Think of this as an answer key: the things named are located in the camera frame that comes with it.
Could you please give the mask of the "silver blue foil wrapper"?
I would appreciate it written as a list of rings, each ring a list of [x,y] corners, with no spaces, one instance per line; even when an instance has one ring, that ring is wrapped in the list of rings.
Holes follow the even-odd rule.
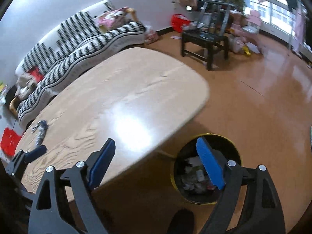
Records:
[[[32,133],[35,133],[37,130],[39,131],[38,134],[37,134],[37,138],[36,138],[36,141],[35,141],[35,146],[36,147],[39,147],[42,145],[43,141],[44,141],[44,138],[45,138],[45,135],[48,131],[48,123],[46,120],[41,120],[41,121],[38,121],[36,123],[35,126],[33,126],[33,128],[31,129],[31,132]]]

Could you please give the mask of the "black yellow trash bin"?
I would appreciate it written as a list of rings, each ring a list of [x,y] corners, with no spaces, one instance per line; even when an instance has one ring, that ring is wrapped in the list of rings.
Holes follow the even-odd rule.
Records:
[[[234,143],[218,134],[199,134],[178,152],[171,162],[170,179],[173,187],[190,203],[215,204],[220,191],[213,185],[196,150],[199,137],[204,137],[212,149],[220,151],[227,160],[241,164],[241,157]]]

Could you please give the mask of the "red plastic child chair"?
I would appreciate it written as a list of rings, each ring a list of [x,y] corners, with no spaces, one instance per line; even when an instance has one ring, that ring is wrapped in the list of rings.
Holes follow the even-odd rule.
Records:
[[[10,157],[15,155],[16,147],[21,140],[21,136],[18,135],[14,130],[10,128],[5,128],[2,139],[1,139],[1,149],[2,151]]]

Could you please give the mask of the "brown plush toy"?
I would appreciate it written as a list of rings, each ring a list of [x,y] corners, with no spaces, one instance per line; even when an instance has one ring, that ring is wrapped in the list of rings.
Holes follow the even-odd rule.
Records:
[[[17,88],[15,96],[23,101],[34,92],[37,87],[37,81],[33,75],[24,73],[17,78],[15,85]]]

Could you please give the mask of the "red cushion on sofa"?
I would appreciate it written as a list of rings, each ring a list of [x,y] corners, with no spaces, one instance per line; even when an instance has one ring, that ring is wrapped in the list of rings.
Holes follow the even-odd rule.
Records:
[[[39,72],[39,69],[37,66],[34,66],[33,68],[31,68],[29,71],[28,71],[28,74],[30,74],[32,77],[34,77],[34,79],[36,80],[37,83],[39,83],[40,81],[43,80],[44,78],[44,75],[42,75],[40,72]]]

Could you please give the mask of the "black white striped sofa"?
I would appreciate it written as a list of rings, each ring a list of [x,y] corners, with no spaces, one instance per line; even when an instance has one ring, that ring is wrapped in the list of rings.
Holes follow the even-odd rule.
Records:
[[[28,128],[55,96],[86,71],[127,47],[144,43],[146,28],[138,20],[107,32],[99,28],[96,18],[113,10],[113,4],[103,0],[79,11],[46,34],[19,63],[15,75],[37,69],[43,76],[34,92],[19,103],[21,128]]]

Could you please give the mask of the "yellow toy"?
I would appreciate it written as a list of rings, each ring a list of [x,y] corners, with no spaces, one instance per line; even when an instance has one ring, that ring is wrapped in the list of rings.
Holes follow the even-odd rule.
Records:
[[[247,56],[250,56],[250,55],[251,55],[251,52],[250,52],[248,46],[245,45],[245,46],[242,48],[242,50],[243,50],[244,54],[246,54]]]

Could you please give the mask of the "pink cartoon pillow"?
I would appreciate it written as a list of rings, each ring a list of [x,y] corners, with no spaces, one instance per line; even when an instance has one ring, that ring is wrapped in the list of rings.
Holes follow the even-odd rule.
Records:
[[[102,32],[114,30],[126,23],[128,7],[107,11],[95,19],[96,24]]]

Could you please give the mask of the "black wooden chair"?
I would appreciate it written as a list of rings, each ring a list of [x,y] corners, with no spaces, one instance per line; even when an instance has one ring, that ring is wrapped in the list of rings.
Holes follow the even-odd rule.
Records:
[[[181,34],[181,56],[187,54],[206,63],[206,69],[213,69],[214,55],[224,52],[224,59],[229,57],[229,37],[225,35],[229,22],[230,10],[235,5],[216,0],[198,2],[199,17],[194,28],[184,30]],[[186,44],[192,43],[204,49],[203,56],[186,49]]]

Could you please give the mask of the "hanging pink clothes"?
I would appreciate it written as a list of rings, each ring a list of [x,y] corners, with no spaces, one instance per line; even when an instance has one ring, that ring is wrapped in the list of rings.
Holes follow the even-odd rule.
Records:
[[[295,39],[293,41],[293,52],[295,54],[300,53],[300,46],[302,45],[304,41],[304,34],[305,34],[305,20],[306,16],[304,13],[304,10],[302,9],[302,6],[299,5],[297,10],[296,10],[296,18],[295,18]]]

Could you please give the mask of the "red shopping basket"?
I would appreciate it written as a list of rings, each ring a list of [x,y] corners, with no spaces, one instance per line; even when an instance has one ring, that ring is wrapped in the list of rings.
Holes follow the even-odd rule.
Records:
[[[190,24],[190,20],[182,14],[173,14],[171,16],[171,26],[174,31],[181,33],[185,26]]]

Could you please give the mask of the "hanging black clothes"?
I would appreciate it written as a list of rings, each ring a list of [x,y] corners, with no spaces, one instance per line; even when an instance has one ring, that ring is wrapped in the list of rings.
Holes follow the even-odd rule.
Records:
[[[297,0],[285,0],[287,2],[288,11],[292,12],[298,8]]]

